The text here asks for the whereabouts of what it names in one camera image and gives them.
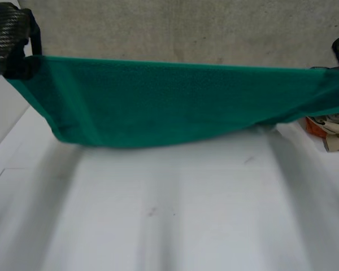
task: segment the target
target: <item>orange object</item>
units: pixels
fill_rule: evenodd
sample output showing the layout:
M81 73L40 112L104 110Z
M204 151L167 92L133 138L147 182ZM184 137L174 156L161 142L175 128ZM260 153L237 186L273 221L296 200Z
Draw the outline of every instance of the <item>orange object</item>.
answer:
M325 132L322 128L320 128L315 123L313 123L311 120L309 120L308 117L306 117L305 119L306 119L306 131L309 134L313 134L317 137L326 139L327 132Z

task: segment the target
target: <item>white surface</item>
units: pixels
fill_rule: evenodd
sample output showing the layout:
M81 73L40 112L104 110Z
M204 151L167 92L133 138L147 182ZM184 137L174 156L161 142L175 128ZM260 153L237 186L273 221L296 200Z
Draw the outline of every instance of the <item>white surface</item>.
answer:
M0 2L11 2L19 7L16 0L1 0ZM31 55L31 52L31 45L29 43L25 47L25 54ZM27 101L0 76L0 142L27 108Z
M0 271L339 270L339 153L279 131L83 148L30 108L0 144Z

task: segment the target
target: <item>green cloth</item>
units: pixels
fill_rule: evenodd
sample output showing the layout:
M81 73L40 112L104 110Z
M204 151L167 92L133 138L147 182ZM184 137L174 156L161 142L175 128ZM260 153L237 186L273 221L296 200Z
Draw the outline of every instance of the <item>green cloth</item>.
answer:
M339 113L339 71L41 57L10 80L63 142L149 147Z

